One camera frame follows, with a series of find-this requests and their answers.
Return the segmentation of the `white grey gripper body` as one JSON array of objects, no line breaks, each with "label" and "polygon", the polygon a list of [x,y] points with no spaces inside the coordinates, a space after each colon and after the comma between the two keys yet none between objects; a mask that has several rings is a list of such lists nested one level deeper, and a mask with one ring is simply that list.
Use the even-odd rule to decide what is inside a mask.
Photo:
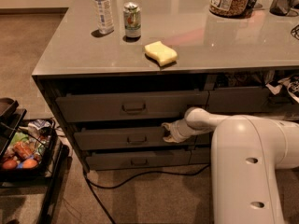
[{"label": "white grey gripper body", "polygon": [[175,143],[181,143],[195,135],[197,135],[196,130],[191,128],[185,119],[180,119],[170,124],[171,140]]}]

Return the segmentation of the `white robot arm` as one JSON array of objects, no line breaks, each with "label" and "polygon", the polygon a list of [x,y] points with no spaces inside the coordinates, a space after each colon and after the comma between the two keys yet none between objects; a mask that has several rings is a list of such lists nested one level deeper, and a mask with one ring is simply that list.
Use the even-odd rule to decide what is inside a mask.
[{"label": "white robot arm", "polygon": [[192,107],[163,126],[169,143],[213,133],[214,224],[285,224],[275,171],[299,166],[298,123]]}]

